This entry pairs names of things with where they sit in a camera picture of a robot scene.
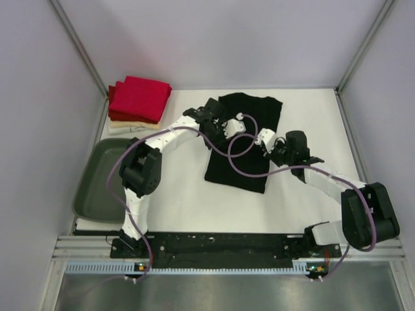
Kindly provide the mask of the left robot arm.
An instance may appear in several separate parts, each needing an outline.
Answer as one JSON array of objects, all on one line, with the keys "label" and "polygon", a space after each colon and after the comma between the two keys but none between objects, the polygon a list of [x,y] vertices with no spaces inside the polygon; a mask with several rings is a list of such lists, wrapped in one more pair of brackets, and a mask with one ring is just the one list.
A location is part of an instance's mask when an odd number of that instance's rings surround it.
[{"label": "left robot arm", "polygon": [[147,249],[141,235],[148,230],[149,195],[160,184],[163,156],[201,133],[214,143],[224,142],[225,114],[224,105],[210,98],[205,106],[185,110],[177,121],[142,143],[136,138],[130,141],[119,175],[128,207],[120,238],[131,256],[140,257]]}]

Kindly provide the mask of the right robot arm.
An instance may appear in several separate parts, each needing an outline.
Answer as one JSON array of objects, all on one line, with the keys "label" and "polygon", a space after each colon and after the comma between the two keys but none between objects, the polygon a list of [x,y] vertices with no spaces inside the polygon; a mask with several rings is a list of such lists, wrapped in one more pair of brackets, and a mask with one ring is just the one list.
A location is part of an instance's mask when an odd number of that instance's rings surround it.
[{"label": "right robot arm", "polygon": [[257,143],[277,167],[286,166],[301,182],[340,205],[339,221],[311,226],[311,235],[302,241],[306,254],[318,256],[328,244],[338,243],[369,251],[377,243],[399,236],[400,226],[386,187],[354,180],[329,168],[323,159],[311,155],[303,131],[278,137],[271,130],[262,130]]}]

